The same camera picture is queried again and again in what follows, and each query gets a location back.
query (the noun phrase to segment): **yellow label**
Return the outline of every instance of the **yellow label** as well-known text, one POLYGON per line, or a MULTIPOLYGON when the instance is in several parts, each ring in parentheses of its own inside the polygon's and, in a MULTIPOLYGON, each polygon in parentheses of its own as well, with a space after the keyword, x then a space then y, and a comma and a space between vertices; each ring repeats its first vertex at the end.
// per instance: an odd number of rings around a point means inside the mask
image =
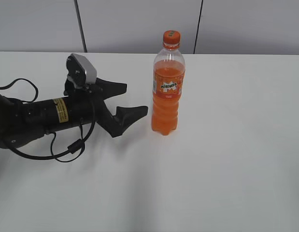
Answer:
POLYGON ((69 116, 68 116, 68 111, 67 111, 66 104, 64 103, 64 100, 62 98, 57 98, 57 99, 53 99, 53 101, 56 105, 59 123, 68 122, 69 116))

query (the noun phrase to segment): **white wall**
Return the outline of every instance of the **white wall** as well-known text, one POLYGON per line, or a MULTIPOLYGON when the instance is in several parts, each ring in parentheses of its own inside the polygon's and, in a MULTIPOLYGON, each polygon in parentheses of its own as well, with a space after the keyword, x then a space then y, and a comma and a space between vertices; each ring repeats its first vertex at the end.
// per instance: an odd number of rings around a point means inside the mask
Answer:
POLYGON ((193 53, 201 0, 78 0, 88 52, 157 53, 163 32, 193 53))
POLYGON ((73 0, 0 0, 0 51, 82 52, 73 0))
POLYGON ((299 54, 299 0, 204 0, 196 53, 299 54))
MULTIPOLYGON (((201 0, 78 0, 88 52, 193 53, 201 0)), ((83 52, 73 0, 0 0, 0 51, 83 52)), ((196 53, 299 54, 299 0, 204 0, 196 53)))

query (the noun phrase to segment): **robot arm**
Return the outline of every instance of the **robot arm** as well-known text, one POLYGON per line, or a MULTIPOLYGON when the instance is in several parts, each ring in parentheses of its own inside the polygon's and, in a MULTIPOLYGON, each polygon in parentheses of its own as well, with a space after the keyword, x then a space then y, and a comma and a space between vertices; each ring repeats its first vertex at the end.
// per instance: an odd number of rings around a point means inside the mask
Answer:
POLYGON ((97 78, 97 71, 86 57, 71 54, 67 69, 63 98, 24 103, 0 95, 0 148, 8 148, 7 143, 19 148, 45 134, 93 121, 117 137, 147 115, 148 107, 139 106, 117 107, 113 116, 104 100, 124 94, 127 85, 97 78))

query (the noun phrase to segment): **bottle base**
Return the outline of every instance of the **bottle base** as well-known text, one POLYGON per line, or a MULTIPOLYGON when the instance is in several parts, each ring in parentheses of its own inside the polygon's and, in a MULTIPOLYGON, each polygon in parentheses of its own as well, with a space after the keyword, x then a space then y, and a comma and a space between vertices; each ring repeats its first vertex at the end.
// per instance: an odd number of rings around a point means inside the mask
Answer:
POLYGON ((151 123, 151 129, 153 131, 158 132, 165 136, 169 135, 169 133, 176 130, 176 128, 177 128, 177 122, 175 125, 170 125, 170 126, 166 126, 165 124, 163 124, 163 126, 159 126, 158 123, 155 123, 154 121, 152 121, 151 123))

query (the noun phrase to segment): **orange soda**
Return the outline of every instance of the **orange soda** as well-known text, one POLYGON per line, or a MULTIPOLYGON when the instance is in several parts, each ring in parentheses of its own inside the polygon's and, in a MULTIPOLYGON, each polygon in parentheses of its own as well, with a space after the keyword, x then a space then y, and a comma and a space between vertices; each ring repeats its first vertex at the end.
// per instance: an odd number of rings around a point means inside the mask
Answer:
POLYGON ((177 127, 179 99, 185 75, 185 60, 178 48, 181 35, 168 30, 163 35, 163 49, 154 61, 152 129, 168 135, 177 127))

